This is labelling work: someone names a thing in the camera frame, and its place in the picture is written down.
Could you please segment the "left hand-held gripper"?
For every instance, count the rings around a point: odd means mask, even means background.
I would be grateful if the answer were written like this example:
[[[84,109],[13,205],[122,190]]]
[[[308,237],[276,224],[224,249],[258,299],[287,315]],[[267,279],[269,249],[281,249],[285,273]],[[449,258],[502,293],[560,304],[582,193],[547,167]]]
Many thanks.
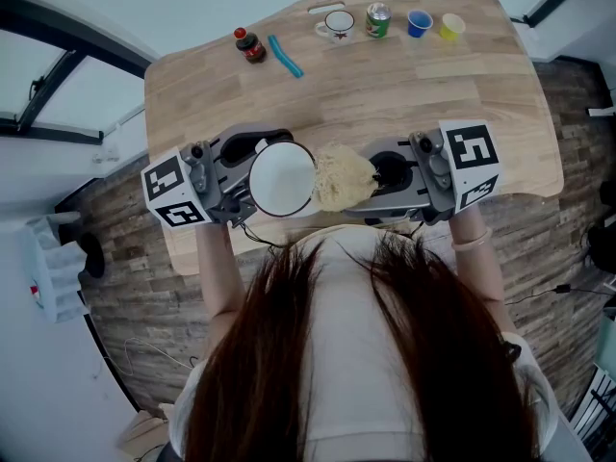
[[[257,213],[248,185],[257,152],[292,139],[284,128],[242,123],[209,141],[175,146],[141,171],[145,205],[168,229],[206,223],[236,228]]]

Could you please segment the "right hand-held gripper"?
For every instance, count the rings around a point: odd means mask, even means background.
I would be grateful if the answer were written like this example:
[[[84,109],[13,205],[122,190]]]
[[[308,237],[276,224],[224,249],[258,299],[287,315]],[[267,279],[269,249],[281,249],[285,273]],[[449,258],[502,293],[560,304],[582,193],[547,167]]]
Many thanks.
[[[374,141],[360,155],[375,167],[378,188],[344,213],[369,224],[448,220],[494,195],[501,179],[496,142],[485,120],[441,120],[433,130]]]

